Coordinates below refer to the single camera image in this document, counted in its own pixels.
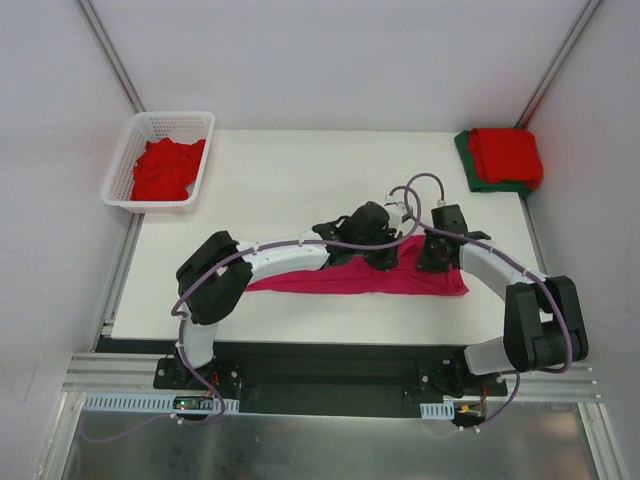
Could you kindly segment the pink t shirt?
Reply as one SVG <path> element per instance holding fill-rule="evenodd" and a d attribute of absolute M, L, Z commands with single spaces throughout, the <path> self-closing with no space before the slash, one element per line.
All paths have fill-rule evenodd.
<path fill-rule="evenodd" d="M 318 271 L 298 271 L 259 280 L 250 292 L 273 291 L 312 295 L 388 294 L 461 297 L 469 292 L 461 272 L 422 272 L 418 259 L 424 236 L 413 236 L 399 246 L 398 267 L 383 272 L 355 257 L 349 263 Z"/>

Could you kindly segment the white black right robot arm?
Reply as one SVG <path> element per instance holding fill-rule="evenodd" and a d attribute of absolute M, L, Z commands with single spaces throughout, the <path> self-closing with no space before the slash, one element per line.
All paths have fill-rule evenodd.
<path fill-rule="evenodd" d="M 420 269 L 466 272 L 504 302 L 500 337 L 463 348 L 449 373 L 452 388 L 470 395 L 487 374 L 544 371 L 563 373 L 586 359 L 589 340 L 577 288 L 566 276 L 529 270 L 496 247 L 482 231 L 469 231 L 459 205 L 431 210 L 424 228 Z"/>

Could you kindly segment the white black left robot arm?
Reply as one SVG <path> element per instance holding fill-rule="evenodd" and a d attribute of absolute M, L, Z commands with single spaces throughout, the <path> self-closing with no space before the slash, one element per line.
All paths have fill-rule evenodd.
<path fill-rule="evenodd" d="M 369 201 L 351 215 L 285 240 L 240 242 L 228 231 L 214 233 L 176 272 L 179 299 L 171 315 L 180 319 L 177 377 L 192 389 L 210 381 L 217 324 L 249 286 L 278 275 L 341 267 L 356 256 L 377 270 L 392 269 L 408 220 L 397 201 Z"/>

